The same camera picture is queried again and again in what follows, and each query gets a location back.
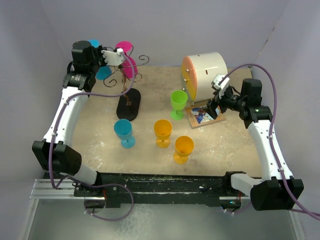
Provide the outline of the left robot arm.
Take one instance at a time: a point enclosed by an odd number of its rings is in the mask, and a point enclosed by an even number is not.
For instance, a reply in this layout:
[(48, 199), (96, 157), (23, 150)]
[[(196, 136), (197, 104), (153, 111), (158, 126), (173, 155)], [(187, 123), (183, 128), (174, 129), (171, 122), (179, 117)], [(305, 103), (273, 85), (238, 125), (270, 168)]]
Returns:
[(81, 40), (72, 45), (72, 61), (63, 78), (61, 100), (52, 124), (41, 141), (34, 141), (32, 151), (45, 171), (69, 175), (85, 183), (91, 196), (103, 191), (98, 173), (82, 162), (72, 148), (73, 133), (88, 93), (96, 83), (95, 75), (103, 65), (102, 47), (97, 40)]

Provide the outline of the pink plastic wine glass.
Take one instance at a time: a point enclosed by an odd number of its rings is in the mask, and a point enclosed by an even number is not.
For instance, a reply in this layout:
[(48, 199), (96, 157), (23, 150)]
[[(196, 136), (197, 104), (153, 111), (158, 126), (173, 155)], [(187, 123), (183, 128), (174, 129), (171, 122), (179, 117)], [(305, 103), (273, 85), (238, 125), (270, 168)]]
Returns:
[(128, 60), (125, 58), (123, 64), (121, 65), (122, 72), (128, 79), (132, 79), (138, 74), (138, 68), (135, 60), (131, 57), (133, 52), (133, 45), (130, 41), (120, 41), (116, 44), (116, 48), (121, 48), (124, 54), (128, 57)]

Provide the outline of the metal wine glass rack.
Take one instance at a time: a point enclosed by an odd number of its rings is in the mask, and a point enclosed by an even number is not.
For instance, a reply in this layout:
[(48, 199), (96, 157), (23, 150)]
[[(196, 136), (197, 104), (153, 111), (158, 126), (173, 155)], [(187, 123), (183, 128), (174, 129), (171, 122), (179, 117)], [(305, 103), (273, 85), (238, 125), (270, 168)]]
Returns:
[[(116, 49), (118, 48), (115, 47), (115, 48), (111, 48), (110, 50), (108, 50), (107, 47), (104, 48), (104, 50), (112, 51), (112, 52), (115, 52)], [(125, 53), (124, 53), (124, 59), (129, 60), (128, 57), (125, 55)], [(150, 58), (144, 54), (140, 55), (138, 59), (142, 61), (142, 63), (141, 64), (136, 63), (137, 68), (139, 66), (146, 65), (150, 61)], [(119, 101), (116, 109), (116, 115), (119, 119), (126, 119), (129, 121), (133, 121), (137, 117), (139, 112), (139, 107), (141, 102), (141, 93), (133, 87), (131, 89), (128, 89), (128, 86), (129, 86), (129, 83), (132, 82), (132, 80), (135, 80), (137, 77), (141, 78), (142, 75), (137, 70), (137, 75), (132, 79), (128, 79), (122, 71), (122, 64), (119, 66), (112, 66), (112, 65), (106, 65), (106, 66), (109, 66), (110, 68), (111, 67), (114, 68), (114, 71), (112, 71), (111, 75), (116, 72), (121, 73), (122, 75), (121, 82), (123, 84), (122, 91), (126, 92), (126, 94), (119, 97)]]

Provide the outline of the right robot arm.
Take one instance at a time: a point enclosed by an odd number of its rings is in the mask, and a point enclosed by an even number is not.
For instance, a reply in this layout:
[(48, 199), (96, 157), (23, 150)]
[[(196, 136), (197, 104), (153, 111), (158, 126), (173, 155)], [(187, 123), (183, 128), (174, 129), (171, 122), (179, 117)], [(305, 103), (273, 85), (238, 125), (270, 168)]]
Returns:
[(218, 74), (211, 82), (214, 97), (210, 99), (207, 113), (216, 119), (230, 109), (239, 113), (245, 128), (251, 135), (261, 164), (260, 179), (244, 172), (227, 172), (222, 190), (228, 196), (238, 191), (247, 195), (257, 211), (290, 210), (304, 190), (301, 179), (294, 178), (289, 170), (279, 144), (272, 113), (268, 106), (262, 105), (262, 83), (258, 79), (246, 78), (242, 81), (241, 92), (230, 85), (230, 79)]

